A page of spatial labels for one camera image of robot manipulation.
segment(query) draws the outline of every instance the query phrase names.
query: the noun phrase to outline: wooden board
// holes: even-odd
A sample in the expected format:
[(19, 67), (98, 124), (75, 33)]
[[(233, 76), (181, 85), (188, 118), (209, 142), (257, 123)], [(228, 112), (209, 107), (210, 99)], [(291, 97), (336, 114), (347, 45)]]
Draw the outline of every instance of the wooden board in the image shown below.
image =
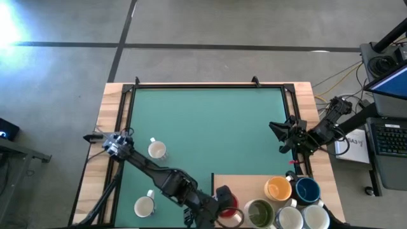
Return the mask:
[[(262, 82), (262, 84), (283, 84), (293, 83), (296, 89), (297, 102), (300, 109), (301, 119), (308, 122), (307, 128), (312, 128), (319, 123), (319, 116), (312, 93), (312, 87), (309, 82)], [(125, 83), (108, 83), (106, 84), (102, 103), (100, 105), (99, 116), (97, 118), (97, 126), (104, 132), (113, 132), (120, 103), (121, 88)], [(141, 85), (162, 85), (163, 83), (141, 83)], [(180, 84), (208, 84), (208, 83), (166, 83), (169, 85)], [(242, 84), (248, 85), (252, 83), (210, 83), (210, 84)], [(122, 128), (124, 128), (125, 120), (127, 119), (129, 99), (126, 99), (125, 111), (123, 112)], [(101, 150), (100, 145), (92, 145), (89, 156)], [(79, 191), (78, 204), (74, 214), (73, 223), (80, 222), (86, 214), (92, 209), (96, 201), (99, 199), (103, 190), (104, 179), (106, 175), (108, 157), (100, 155), (93, 158), (86, 166), (82, 180), (81, 189)], [(345, 221), (343, 210), (336, 188), (335, 178), (333, 175), (329, 156), (323, 151), (316, 151), (314, 156), (310, 157), (312, 172), (314, 179), (319, 183), (322, 192), (322, 199), (333, 212), (333, 214), (341, 221)], [(107, 205), (105, 222), (109, 221), (110, 207), (112, 197)]]

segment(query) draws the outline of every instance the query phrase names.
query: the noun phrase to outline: blue mug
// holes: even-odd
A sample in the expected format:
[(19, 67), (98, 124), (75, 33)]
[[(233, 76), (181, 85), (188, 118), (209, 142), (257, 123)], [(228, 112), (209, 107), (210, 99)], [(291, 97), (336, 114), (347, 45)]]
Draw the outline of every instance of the blue mug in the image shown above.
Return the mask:
[(293, 189), (291, 198), (297, 200), (298, 205), (311, 205), (320, 199), (321, 189), (314, 179), (309, 177), (299, 178), (293, 171), (286, 172), (286, 176), (292, 177), (292, 181), (290, 181)]

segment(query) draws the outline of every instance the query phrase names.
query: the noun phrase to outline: green tabletop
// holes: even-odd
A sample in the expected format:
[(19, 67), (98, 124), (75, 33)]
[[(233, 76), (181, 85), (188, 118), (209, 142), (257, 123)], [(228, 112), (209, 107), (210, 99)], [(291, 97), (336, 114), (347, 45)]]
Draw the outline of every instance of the green tabletop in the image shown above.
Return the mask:
[[(169, 155), (156, 163), (185, 170), (208, 194), (212, 172), (278, 175), (294, 170), (291, 152), (279, 153), (281, 142), (268, 127), (270, 121), (286, 120), (280, 88), (137, 89), (134, 102), (135, 149), (147, 156), (151, 137), (164, 142)], [(156, 193), (156, 212), (138, 218), (134, 203), (150, 189)], [(116, 227), (185, 227), (183, 209), (161, 195), (148, 176), (125, 164)]]

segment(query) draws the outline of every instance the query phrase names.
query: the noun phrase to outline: cup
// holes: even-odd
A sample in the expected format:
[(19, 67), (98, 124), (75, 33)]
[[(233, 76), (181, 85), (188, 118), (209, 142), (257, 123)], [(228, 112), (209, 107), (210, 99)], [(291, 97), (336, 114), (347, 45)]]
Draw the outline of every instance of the cup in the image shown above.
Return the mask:
[(301, 210), (304, 218), (304, 229), (328, 229), (331, 222), (325, 211), (324, 202), (319, 200)]
[(164, 143), (156, 141), (154, 137), (150, 139), (151, 144), (148, 146), (148, 155), (152, 159), (164, 160), (167, 157), (167, 148)]
[(265, 195), (273, 201), (285, 201), (291, 196), (292, 188), (291, 176), (275, 176), (270, 178), (265, 184)]
[[(238, 208), (239, 201), (237, 200), (237, 197), (234, 194), (232, 194), (231, 196), (232, 196), (232, 201), (233, 201), (232, 207)], [(235, 210), (235, 209), (227, 209), (227, 210), (224, 210), (223, 212), (221, 212), (219, 217), (228, 219), (228, 218), (232, 218), (234, 215), (236, 215), (236, 213), (237, 213), (237, 210)]]
[(307, 206), (313, 204), (321, 197), (321, 189), (314, 179), (309, 177), (298, 178), (293, 171), (288, 171), (286, 176), (293, 178), (290, 181), (291, 188), (293, 189), (291, 198), (297, 200), (298, 205)]
[(278, 229), (302, 229), (304, 219), (301, 212), (296, 208), (297, 201), (289, 199), (284, 207), (280, 208), (275, 215), (275, 227)]
[(140, 197), (134, 204), (134, 212), (140, 218), (148, 217), (155, 212), (154, 190), (148, 190), (145, 197)]
[[(251, 200), (245, 204), (243, 209), (245, 222), (252, 228), (274, 228), (274, 209), (272, 205), (263, 199)], [(242, 221), (241, 216), (233, 216), (238, 222)]]

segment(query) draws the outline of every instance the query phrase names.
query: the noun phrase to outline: concrete floor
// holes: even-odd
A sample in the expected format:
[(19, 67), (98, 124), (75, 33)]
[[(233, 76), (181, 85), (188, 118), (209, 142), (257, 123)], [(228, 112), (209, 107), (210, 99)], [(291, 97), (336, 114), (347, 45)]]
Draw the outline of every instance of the concrete floor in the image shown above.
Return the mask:
[[(9, 40), (117, 43), (129, 6), (130, 0), (0, 1), (0, 24), (7, 23)], [(138, 0), (127, 43), (358, 47), (379, 40), (406, 13), (402, 0)], [(115, 52), (0, 48), (0, 117), (21, 127), (20, 144), (53, 155), (49, 164), (31, 165), (36, 173), (14, 200), (14, 222), (66, 226), (88, 150), (82, 136), (94, 128)], [(256, 75), (315, 84), (358, 60), (358, 53), (125, 49), (115, 82), (135, 76), (145, 82), (249, 81)], [(359, 74), (366, 77), (364, 69)], [(353, 74), (324, 97), (359, 88)], [(331, 162), (349, 223), (405, 228), (407, 192), (367, 197), (367, 166)]]

